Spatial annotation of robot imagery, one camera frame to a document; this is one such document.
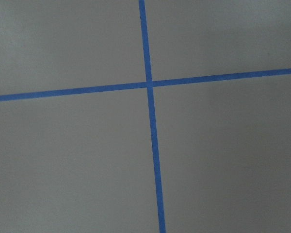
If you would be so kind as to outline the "blue tape line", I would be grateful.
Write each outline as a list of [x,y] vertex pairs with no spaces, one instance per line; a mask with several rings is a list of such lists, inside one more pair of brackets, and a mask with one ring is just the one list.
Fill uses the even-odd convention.
[[146,5],[145,5],[144,0],[139,1],[139,12],[140,12],[141,32],[142,32],[142,41],[143,41],[143,54],[144,54],[144,65],[145,65],[149,122],[150,122],[150,131],[151,131],[151,145],[152,145],[152,154],[153,154],[159,232],[165,233],[166,226],[165,226],[165,214],[164,214],[164,203],[163,203],[163,192],[162,192],[160,154],[159,154],[159,144],[158,144],[158,136],[157,136],[154,90],[153,90],[151,59],[150,59],[150,49],[149,49],[148,30],[147,30]]

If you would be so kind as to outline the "blue tape line crossing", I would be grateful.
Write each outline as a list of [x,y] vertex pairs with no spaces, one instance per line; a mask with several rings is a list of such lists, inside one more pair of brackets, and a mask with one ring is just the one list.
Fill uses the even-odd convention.
[[0,102],[11,101],[11,100],[49,98],[49,97],[57,97],[57,96],[78,95],[78,94],[88,94],[88,93],[98,93],[98,92],[110,92],[110,91],[119,91],[119,90],[142,89],[142,88],[148,88],[148,87],[161,87],[161,86],[172,86],[172,85],[191,84],[191,83],[206,83],[206,82],[214,82],[214,81],[226,81],[226,80],[236,80],[236,79],[246,79],[246,78],[290,75],[290,74],[291,74],[291,68],[287,68],[287,69],[253,71],[253,72],[242,72],[242,73],[221,74],[221,75],[209,75],[209,76],[190,77],[190,78],[168,79],[168,80],[150,81],[150,82],[123,83],[123,84],[112,84],[112,85],[92,86],[92,87],[82,87],[82,88],[72,88],[72,89],[17,93],[17,94],[0,95]]

